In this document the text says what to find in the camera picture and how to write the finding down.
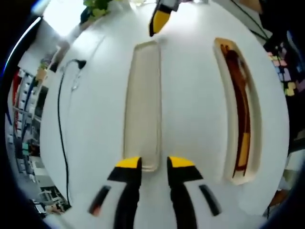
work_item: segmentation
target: white surface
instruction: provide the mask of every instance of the white surface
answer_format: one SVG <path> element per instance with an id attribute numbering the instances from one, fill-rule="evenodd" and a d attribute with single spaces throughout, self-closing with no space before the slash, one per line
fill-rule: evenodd
<path id="1" fill-rule="evenodd" d="M 259 33 L 260 35 L 264 36 L 264 34 L 262 33 L 262 31 L 260 30 L 260 28 L 249 18 L 248 15 L 246 15 L 244 12 L 242 12 L 237 6 L 235 6 L 231 0 L 213 0 L 214 2 L 217 2 L 219 5 L 221 5 L 222 7 L 224 7 L 227 11 L 229 11 L 231 14 L 233 14 L 236 18 L 238 18 L 247 28 Z M 235 0 L 237 2 L 237 4 L 244 10 L 246 11 L 259 25 L 261 28 L 262 24 L 261 24 L 261 20 L 259 18 L 259 14 L 238 3 L 239 0 Z M 271 37 L 272 33 L 268 30 L 265 30 L 263 28 L 263 30 L 265 31 L 265 33 L 267 34 L 268 37 Z M 261 43 L 264 44 L 265 41 L 263 39 L 261 39 L 258 36 L 255 36 L 257 38 L 257 40 Z"/>
<path id="2" fill-rule="evenodd" d="M 43 81 L 42 81 L 42 86 L 45 86 L 47 88 L 49 88 L 49 86 L 51 85 L 52 80 L 56 77 L 56 74 L 52 71 L 48 71 L 46 76 L 44 77 Z"/>
<path id="3" fill-rule="evenodd" d="M 13 139 L 13 135 L 8 135 L 8 143 L 13 144 L 14 139 Z"/>
<path id="4" fill-rule="evenodd" d="M 23 78 L 25 76 L 25 71 L 23 71 L 22 69 L 19 69 L 18 76 Z"/>
<path id="5" fill-rule="evenodd" d="M 25 92 L 26 92 L 26 87 L 24 87 L 24 90 L 23 90 L 23 92 L 20 94 L 20 99 L 21 100 L 26 100 L 26 98 L 27 98 L 27 94 L 25 94 Z"/>
<path id="6" fill-rule="evenodd" d="M 82 0 L 53 0 L 43 16 L 60 36 L 65 36 L 81 22 L 80 15 L 85 8 Z"/>
<path id="7" fill-rule="evenodd" d="M 17 130 L 17 137 L 21 137 L 21 130 L 20 129 Z"/>
<path id="8" fill-rule="evenodd" d="M 150 38 L 147 25 L 153 8 L 154 4 L 150 4 L 136 13 L 121 15 L 112 11 L 85 31 L 62 61 L 65 65 L 73 58 L 88 60 L 95 47 L 90 39 L 98 35 L 103 39 L 83 69 L 80 86 L 72 96 L 71 83 L 77 67 L 69 67 L 62 86 L 61 125 L 70 171 L 71 203 L 85 212 L 121 159 L 132 52 L 135 45 L 155 40 L 162 57 L 162 158 L 158 171 L 143 174 L 135 228 L 175 227 L 165 167 L 168 155 L 193 160 L 208 182 L 219 183 L 213 192 L 223 209 L 217 217 L 222 220 L 211 219 L 210 215 L 202 217 L 209 219 L 211 228 L 244 228 L 243 223 L 254 218 L 243 211 L 263 214 L 278 187 L 287 157 L 288 112 L 277 74 L 256 38 L 219 5 L 181 4 L 162 32 Z M 262 111 L 261 167 L 255 180 L 242 186 L 221 182 L 228 123 L 224 88 L 213 53 L 215 37 L 235 41 L 242 51 Z M 56 115 L 60 77 L 61 73 L 57 74 L 45 101 L 40 142 L 46 169 L 66 196 Z M 254 220 L 256 225 L 249 225 L 258 227 L 257 223 L 262 222 L 258 219 Z"/>
<path id="9" fill-rule="evenodd" d="M 44 165 L 40 157 L 30 156 L 30 163 L 39 187 L 54 186 L 54 183 L 52 182 L 52 179 L 49 177 L 47 170 L 44 168 Z"/>
<path id="10" fill-rule="evenodd" d="M 23 54 L 18 67 L 31 75 L 36 75 L 41 60 L 48 54 L 56 51 L 60 41 L 58 33 L 44 20 L 37 31 L 36 39 L 29 49 Z"/>
<path id="11" fill-rule="evenodd" d="M 18 114 L 18 121 L 22 121 L 23 114 Z"/>
<path id="12" fill-rule="evenodd" d="M 287 158 L 286 168 L 288 170 L 300 171 L 305 159 L 305 150 L 293 152 Z"/>
<path id="13" fill-rule="evenodd" d="M 17 128 L 21 129 L 22 123 L 21 122 L 17 122 Z"/>

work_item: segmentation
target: colorful sticky notes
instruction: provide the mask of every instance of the colorful sticky notes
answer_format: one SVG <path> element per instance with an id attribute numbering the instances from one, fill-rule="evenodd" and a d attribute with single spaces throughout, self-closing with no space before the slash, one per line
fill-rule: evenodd
<path id="1" fill-rule="evenodd" d="M 291 81 L 290 73 L 287 68 L 284 68 L 284 80 L 285 81 Z"/>
<path id="2" fill-rule="evenodd" d="M 22 143 L 22 149 L 29 150 L 29 145 L 27 143 Z"/>
<path id="3" fill-rule="evenodd" d="M 272 56 L 272 60 L 273 60 L 273 61 L 278 61 L 278 60 L 281 60 L 281 59 L 282 59 L 281 57 Z"/>
<path id="4" fill-rule="evenodd" d="M 287 96 L 294 96 L 294 94 L 295 94 L 294 89 L 295 89 L 295 88 L 296 88 L 295 83 L 294 83 L 294 82 L 289 82 L 289 83 L 288 83 L 288 88 L 285 89 L 285 94 L 286 94 Z"/>
<path id="5" fill-rule="evenodd" d="M 23 151 L 22 151 L 22 154 L 23 154 L 24 156 L 29 156 L 29 155 L 30 155 L 29 152 L 28 152 L 28 150 L 23 150 Z"/>
<path id="6" fill-rule="evenodd" d="M 278 77 L 280 78 L 280 81 L 284 81 L 284 76 L 282 73 L 278 73 Z"/>
<path id="7" fill-rule="evenodd" d="M 281 60 L 281 61 L 278 61 L 278 60 L 273 61 L 273 64 L 275 65 L 275 67 L 278 67 L 278 66 L 286 67 L 286 66 L 287 66 L 287 63 L 286 63 L 286 61 L 284 61 L 284 60 Z"/>
<path id="8" fill-rule="evenodd" d="M 279 67 L 275 67 L 276 73 L 281 73 L 281 69 Z"/>

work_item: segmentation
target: white table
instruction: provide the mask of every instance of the white table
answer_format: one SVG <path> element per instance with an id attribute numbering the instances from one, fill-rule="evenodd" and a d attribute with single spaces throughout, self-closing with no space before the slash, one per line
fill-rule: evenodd
<path id="1" fill-rule="evenodd" d="M 135 45 L 155 40 L 161 49 L 162 160 L 155 173 L 143 174 L 135 228 L 175 228 L 169 198 L 166 157 L 193 160 L 209 183 L 223 213 L 213 218 L 202 196 L 195 208 L 206 228 L 257 228 L 282 176 L 288 151 L 288 112 L 277 74 L 264 49 L 248 29 L 221 6 L 181 4 L 160 34 L 150 38 L 148 21 L 155 5 L 111 14 L 85 31 L 68 51 L 86 59 L 79 88 L 71 95 L 77 74 L 72 65 L 61 94 L 61 125 L 70 170 L 70 199 L 85 212 L 115 164 L 121 159 L 125 97 Z M 221 180 L 227 146 L 224 88 L 213 52 L 215 37 L 233 40 L 249 64 L 262 116 L 261 165 L 254 181 L 234 186 Z M 102 41 L 96 52 L 99 41 Z M 61 73 L 52 82 L 41 122 L 41 157 L 54 184 L 66 196 L 65 165 L 57 122 Z M 188 184 L 192 195 L 199 195 Z M 109 210 L 100 223 L 110 227 Z M 72 217 L 85 225 L 86 214 Z"/>

